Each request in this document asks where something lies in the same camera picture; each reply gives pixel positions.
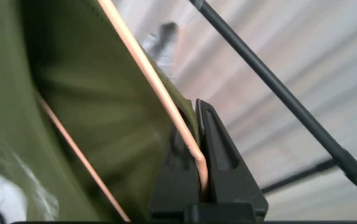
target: black plastic part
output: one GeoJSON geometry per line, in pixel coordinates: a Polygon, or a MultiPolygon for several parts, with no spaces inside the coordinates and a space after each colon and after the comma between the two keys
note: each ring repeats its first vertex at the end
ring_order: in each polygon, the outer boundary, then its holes
{"type": "Polygon", "coordinates": [[[231,47],[249,64],[254,72],[277,95],[285,106],[297,117],[317,141],[328,151],[346,174],[347,178],[357,186],[357,160],[343,149],[312,114],[299,102],[288,88],[272,73],[249,46],[229,27],[219,14],[206,2],[201,7],[196,0],[189,0],[210,24],[225,38],[231,47]]]}
{"type": "Polygon", "coordinates": [[[184,211],[184,222],[254,222],[250,203],[219,203],[191,205],[184,211]]]}
{"type": "Polygon", "coordinates": [[[174,128],[150,202],[151,221],[181,222],[188,205],[199,203],[198,172],[189,149],[174,128]]]}
{"type": "Polygon", "coordinates": [[[261,189],[261,191],[263,192],[263,194],[271,193],[274,190],[278,190],[286,185],[298,182],[302,179],[305,179],[311,175],[315,175],[319,172],[327,171],[327,170],[332,169],[336,166],[337,166],[337,162],[334,159],[328,159],[326,161],[323,161],[323,162],[313,166],[312,168],[308,168],[306,170],[300,171],[294,175],[291,175],[290,177],[288,177],[286,179],[280,180],[274,184],[264,187],[261,189]]]}
{"type": "Polygon", "coordinates": [[[209,203],[250,203],[261,220],[268,202],[247,168],[242,156],[208,103],[197,100],[196,114],[202,133],[201,150],[209,169],[209,203]]]}

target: green cloth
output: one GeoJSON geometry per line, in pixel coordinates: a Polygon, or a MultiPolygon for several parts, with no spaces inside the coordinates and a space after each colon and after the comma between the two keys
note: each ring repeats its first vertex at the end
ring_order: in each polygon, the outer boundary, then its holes
{"type": "MultiPolygon", "coordinates": [[[[199,142],[191,102],[155,69],[199,142]]],[[[118,221],[36,89],[128,216],[144,220],[173,124],[97,1],[0,0],[0,174],[25,192],[28,220],[118,221]]]]}

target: black metal bar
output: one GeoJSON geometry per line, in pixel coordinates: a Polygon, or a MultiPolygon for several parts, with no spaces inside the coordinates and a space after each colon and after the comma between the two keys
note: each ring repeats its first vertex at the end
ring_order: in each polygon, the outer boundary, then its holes
{"type": "Polygon", "coordinates": [[[258,56],[245,44],[218,13],[206,2],[189,0],[210,24],[225,38],[232,48],[249,64],[264,83],[277,95],[318,142],[329,152],[352,183],[357,185],[357,160],[343,149],[299,102],[288,88],[272,73],[258,56]]]}
{"type": "Polygon", "coordinates": [[[274,190],[278,190],[286,185],[289,184],[293,184],[295,182],[298,182],[302,179],[305,179],[311,175],[317,174],[319,172],[324,172],[327,171],[329,169],[332,169],[334,167],[336,167],[338,164],[334,159],[329,159],[326,161],[323,161],[311,168],[305,169],[303,171],[297,172],[294,175],[291,175],[290,177],[280,180],[276,183],[273,183],[271,185],[268,185],[264,188],[261,189],[261,191],[263,192],[263,194],[267,194],[267,193],[271,193],[274,190]]]}

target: white corrugated surface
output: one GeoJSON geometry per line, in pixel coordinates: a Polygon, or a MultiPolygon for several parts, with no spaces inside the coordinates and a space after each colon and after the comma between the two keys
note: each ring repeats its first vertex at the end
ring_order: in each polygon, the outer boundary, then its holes
{"type": "MultiPolygon", "coordinates": [[[[171,81],[212,104],[260,186],[327,152],[187,0],[116,0],[143,42],[175,21],[171,81]]],[[[209,0],[322,125],[357,158],[357,1],[209,0]]],[[[268,220],[357,219],[357,188],[333,171],[267,197],[268,220]]]]}

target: green fabric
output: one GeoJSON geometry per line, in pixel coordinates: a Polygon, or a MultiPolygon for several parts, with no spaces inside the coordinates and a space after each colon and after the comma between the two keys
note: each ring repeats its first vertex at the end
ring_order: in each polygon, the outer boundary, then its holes
{"type": "MultiPolygon", "coordinates": [[[[26,193],[28,220],[119,220],[58,140],[32,80],[128,216],[146,218],[173,125],[105,18],[92,0],[0,0],[0,174],[26,193]],[[51,218],[39,183],[58,201],[51,218]]],[[[155,69],[199,142],[191,102],[155,69]]]]}

